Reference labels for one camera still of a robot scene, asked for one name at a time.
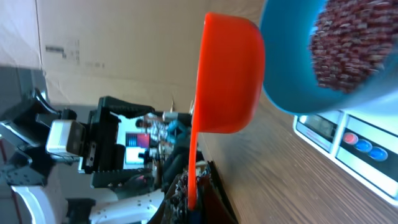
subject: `wood grain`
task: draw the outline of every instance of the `wood grain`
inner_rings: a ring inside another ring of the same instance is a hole
[[[296,136],[261,97],[236,134],[201,134],[240,223],[398,223],[398,210]]]

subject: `orange scoop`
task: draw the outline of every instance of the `orange scoop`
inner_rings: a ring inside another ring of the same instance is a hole
[[[234,133],[252,119],[265,69],[264,42],[247,19],[208,13],[201,41],[188,171],[188,208],[197,201],[197,135]]]

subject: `desk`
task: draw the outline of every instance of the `desk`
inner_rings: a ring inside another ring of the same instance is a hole
[[[390,206],[295,135],[265,96],[236,134],[200,134],[240,223],[398,223]]]

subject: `digital scale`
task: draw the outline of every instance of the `digital scale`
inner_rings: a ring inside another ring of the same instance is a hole
[[[295,116],[293,129],[398,207],[398,93],[348,110]]]

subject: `food in bowl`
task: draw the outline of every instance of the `food in bowl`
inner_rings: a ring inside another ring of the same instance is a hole
[[[398,40],[398,0],[329,0],[309,49],[318,86],[351,93],[384,69]]]

